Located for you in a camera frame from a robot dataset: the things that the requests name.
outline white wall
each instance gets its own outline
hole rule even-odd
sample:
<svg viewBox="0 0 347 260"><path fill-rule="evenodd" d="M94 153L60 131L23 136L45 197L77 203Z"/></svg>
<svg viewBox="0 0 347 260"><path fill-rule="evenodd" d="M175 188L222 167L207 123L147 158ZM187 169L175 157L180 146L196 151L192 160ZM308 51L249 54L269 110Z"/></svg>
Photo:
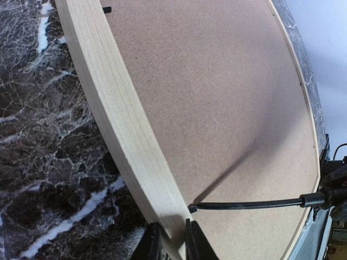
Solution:
<svg viewBox="0 0 347 260"><path fill-rule="evenodd" d="M309 54L331 156L347 142L347 0L286 0ZM336 158L347 155L340 148Z"/></svg>

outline black cable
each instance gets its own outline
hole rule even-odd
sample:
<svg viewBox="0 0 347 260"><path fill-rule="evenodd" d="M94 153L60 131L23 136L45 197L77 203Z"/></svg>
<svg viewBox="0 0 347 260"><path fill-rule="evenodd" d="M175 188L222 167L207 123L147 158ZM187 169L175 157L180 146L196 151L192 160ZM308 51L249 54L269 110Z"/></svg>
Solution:
<svg viewBox="0 0 347 260"><path fill-rule="evenodd" d="M232 202L232 203L215 203L205 202L190 205L190 213L200 210L251 210L251 209L268 209L272 207L302 206L304 203L302 198L283 199L271 201L256 202Z"/></svg>
<svg viewBox="0 0 347 260"><path fill-rule="evenodd" d="M342 146L346 146L346 145L347 145L347 143L346 143L346 144L341 144L341 145L339 145L339 146L336 148L336 150L335 150L335 152L334 152L334 157L332 158L333 161L335 161L335 157L336 157L337 151L338 151Z"/></svg>

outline wooden beam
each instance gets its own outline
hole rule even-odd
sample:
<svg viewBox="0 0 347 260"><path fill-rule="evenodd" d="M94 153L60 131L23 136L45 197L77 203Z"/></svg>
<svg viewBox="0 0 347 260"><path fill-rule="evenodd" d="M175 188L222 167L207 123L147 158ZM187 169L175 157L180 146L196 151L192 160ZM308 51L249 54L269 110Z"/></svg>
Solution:
<svg viewBox="0 0 347 260"><path fill-rule="evenodd" d="M77 74L105 143L146 220L165 230L171 259L184 258L191 218L124 65L99 1L56 1Z"/></svg>

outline dark marble countertop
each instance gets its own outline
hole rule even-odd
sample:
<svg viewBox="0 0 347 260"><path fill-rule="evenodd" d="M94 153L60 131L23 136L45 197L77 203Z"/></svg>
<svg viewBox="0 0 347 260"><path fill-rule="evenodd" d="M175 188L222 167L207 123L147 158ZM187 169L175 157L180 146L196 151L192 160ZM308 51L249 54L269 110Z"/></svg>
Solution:
<svg viewBox="0 0 347 260"><path fill-rule="evenodd" d="M274 1L325 133L305 48ZM0 260L128 259L145 220L93 119L53 0L0 0Z"/></svg>

